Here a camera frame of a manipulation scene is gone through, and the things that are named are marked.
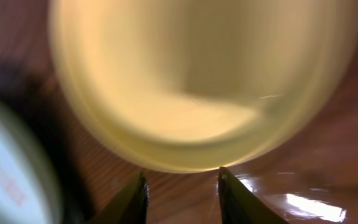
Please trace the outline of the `light blue plate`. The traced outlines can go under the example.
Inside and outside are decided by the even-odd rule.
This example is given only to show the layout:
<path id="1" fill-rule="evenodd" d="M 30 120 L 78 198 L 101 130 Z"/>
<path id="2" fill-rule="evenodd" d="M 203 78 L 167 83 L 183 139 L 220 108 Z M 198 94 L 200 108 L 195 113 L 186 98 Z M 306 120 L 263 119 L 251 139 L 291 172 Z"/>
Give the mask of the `light blue plate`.
<path id="1" fill-rule="evenodd" d="M 63 197 L 47 155 L 25 123 L 0 103 L 0 223 L 62 221 Z"/>

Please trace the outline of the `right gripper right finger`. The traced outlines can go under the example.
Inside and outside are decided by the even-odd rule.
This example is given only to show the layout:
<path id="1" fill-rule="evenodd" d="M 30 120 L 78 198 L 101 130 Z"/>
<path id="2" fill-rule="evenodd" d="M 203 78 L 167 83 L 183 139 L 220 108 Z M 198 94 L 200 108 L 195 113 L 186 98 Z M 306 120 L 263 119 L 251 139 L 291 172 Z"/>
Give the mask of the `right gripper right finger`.
<path id="1" fill-rule="evenodd" d="M 222 224 L 288 224 L 263 204 L 227 168 L 219 168 L 218 194 Z"/>

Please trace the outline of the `yellow plate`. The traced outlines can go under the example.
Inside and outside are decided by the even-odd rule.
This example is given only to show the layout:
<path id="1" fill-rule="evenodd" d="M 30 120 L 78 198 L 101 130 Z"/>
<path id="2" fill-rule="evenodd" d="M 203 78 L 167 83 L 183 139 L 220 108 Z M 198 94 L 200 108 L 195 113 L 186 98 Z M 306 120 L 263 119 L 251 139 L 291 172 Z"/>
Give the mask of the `yellow plate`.
<path id="1" fill-rule="evenodd" d="M 194 173 L 253 160 L 329 100 L 358 42 L 358 1 L 51 1 L 62 91 L 139 166 Z"/>

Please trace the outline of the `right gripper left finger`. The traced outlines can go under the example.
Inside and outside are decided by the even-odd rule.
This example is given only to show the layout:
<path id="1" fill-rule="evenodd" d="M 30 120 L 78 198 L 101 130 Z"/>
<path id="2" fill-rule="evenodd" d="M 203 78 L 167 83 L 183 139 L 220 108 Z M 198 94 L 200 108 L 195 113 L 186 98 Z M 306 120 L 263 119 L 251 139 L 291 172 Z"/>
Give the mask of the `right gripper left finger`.
<path id="1" fill-rule="evenodd" d="M 148 205 L 149 183 L 144 172 L 140 172 L 87 223 L 146 224 Z"/>

